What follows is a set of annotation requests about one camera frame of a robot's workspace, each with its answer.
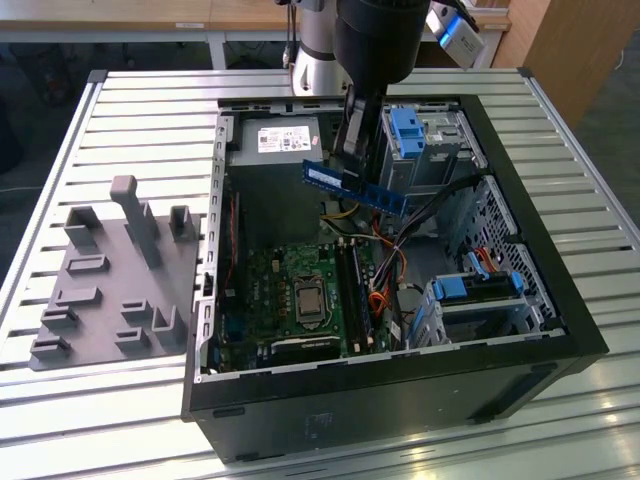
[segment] blue ram stick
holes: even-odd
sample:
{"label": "blue ram stick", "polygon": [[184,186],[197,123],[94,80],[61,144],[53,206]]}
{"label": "blue ram stick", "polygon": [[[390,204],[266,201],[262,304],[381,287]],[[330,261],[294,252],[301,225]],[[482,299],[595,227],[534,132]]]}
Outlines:
{"label": "blue ram stick", "polygon": [[342,188],[342,176],[330,168],[319,167],[314,162],[303,160],[303,180],[305,183],[315,185],[328,192],[335,193],[344,198],[350,198],[363,205],[369,205],[376,210],[389,215],[402,216],[407,199],[403,195],[390,192],[378,185],[363,184],[363,192],[353,192]]}

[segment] green circuit board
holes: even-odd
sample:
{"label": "green circuit board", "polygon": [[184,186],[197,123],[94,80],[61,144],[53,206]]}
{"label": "green circuit board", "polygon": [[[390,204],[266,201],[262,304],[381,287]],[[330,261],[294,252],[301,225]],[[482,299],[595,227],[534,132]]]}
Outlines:
{"label": "green circuit board", "polygon": [[[292,245],[249,253],[245,276],[245,304],[239,315],[226,322],[226,332],[237,347],[223,349],[223,358],[232,370],[256,368],[254,347],[274,339],[318,335],[339,336],[342,356],[348,356],[345,325],[335,263],[335,246],[330,244]],[[374,271],[372,247],[358,247],[360,271],[370,278]],[[319,285],[322,314],[314,322],[301,322],[296,292],[301,285]],[[384,348],[385,332],[376,334],[375,350]]]}

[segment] open computer tower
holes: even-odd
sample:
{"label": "open computer tower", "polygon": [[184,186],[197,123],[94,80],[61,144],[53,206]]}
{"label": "open computer tower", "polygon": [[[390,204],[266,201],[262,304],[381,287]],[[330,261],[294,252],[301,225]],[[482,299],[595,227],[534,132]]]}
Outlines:
{"label": "open computer tower", "polygon": [[388,97],[359,203],[342,101],[219,102],[183,418],[225,463],[504,418],[607,352],[477,97]]}

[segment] wooden cabinet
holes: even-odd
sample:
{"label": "wooden cabinet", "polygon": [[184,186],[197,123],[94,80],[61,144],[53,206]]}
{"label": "wooden cabinet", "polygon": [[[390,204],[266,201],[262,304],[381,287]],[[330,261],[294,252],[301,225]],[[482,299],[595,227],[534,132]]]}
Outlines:
{"label": "wooden cabinet", "polygon": [[511,0],[493,66],[529,68],[576,126],[640,24],[638,0]]}

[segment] power supply label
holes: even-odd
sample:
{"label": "power supply label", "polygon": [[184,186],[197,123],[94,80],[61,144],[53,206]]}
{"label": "power supply label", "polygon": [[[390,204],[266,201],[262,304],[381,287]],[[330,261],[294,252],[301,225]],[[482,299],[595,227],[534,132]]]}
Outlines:
{"label": "power supply label", "polygon": [[258,130],[258,153],[302,152],[311,150],[308,126],[270,127]]}

